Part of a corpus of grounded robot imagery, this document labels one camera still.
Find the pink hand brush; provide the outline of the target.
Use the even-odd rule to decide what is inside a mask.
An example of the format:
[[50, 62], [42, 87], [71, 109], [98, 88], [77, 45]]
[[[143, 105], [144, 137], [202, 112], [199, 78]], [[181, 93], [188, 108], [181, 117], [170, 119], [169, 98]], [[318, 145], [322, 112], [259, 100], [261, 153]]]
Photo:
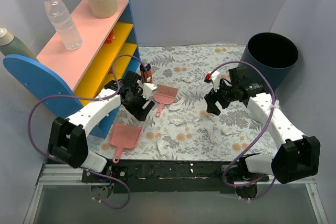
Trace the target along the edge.
[[153, 99], [155, 102], [159, 104], [158, 109], [156, 111], [155, 116], [157, 118], [160, 117], [163, 107], [165, 105], [171, 105], [175, 102], [178, 88], [168, 87], [165, 85], [158, 84], [157, 85], [157, 92], [153, 95]]

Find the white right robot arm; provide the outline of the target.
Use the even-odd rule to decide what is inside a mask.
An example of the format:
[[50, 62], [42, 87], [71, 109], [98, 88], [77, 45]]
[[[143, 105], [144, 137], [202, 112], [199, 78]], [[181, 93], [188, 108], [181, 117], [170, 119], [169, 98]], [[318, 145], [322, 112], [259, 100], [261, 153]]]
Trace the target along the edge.
[[320, 157], [319, 140], [306, 136], [286, 118], [278, 102], [272, 100], [271, 93], [262, 83], [250, 77], [247, 67], [230, 69], [229, 77], [230, 84], [227, 85], [218, 71], [206, 74], [205, 82], [213, 85], [205, 96], [207, 112], [220, 115], [220, 109], [227, 108], [231, 102], [242, 102], [253, 119], [266, 126], [276, 143], [277, 152], [275, 156], [244, 155], [232, 167], [224, 170], [226, 176], [238, 176], [248, 181], [257, 174], [266, 174], [286, 184], [316, 175]]

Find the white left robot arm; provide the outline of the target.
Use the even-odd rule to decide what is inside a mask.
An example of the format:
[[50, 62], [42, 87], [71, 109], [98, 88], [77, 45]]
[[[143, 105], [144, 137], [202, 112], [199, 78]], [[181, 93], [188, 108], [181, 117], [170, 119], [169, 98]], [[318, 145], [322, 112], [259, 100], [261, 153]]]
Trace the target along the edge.
[[100, 182], [111, 178], [112, 170], [107, 159], [88, 150], [87, 136], [108, 114], [123, 105], [137, 120], [144, 121], [154, 106], [150, 98], [157, 92], [157, 86], [143, 83], [135, 72], [127, 72], [121, 83], [110, 81], [94, 101], [78, 112], [63, 119], [56, 118], [51, 127], [48, 153], [73, 168], [93, 171]]

